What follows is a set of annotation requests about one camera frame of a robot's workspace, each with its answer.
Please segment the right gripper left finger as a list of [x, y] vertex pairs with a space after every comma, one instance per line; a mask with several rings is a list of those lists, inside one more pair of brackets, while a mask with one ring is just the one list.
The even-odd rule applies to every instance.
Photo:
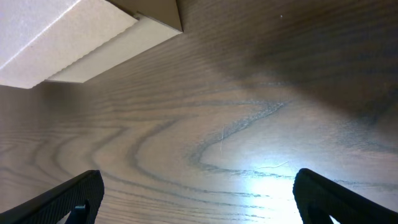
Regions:
[[1, 214], [1, 223], [94, 224], [104, 197], [100, 171], [88, 170]]

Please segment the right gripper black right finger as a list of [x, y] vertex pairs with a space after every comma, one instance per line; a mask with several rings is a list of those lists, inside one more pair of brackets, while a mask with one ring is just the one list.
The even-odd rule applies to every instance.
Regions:
[[294, 199], [304, 224], [397, 223], [397, 213], [304, 168], [295, 176]]

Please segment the brown cardboard box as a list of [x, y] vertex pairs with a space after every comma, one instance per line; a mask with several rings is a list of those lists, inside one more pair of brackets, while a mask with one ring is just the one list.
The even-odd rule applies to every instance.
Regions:
[[175, 0], [1, 0], [1, 84], [83, 83], [182, 31]]

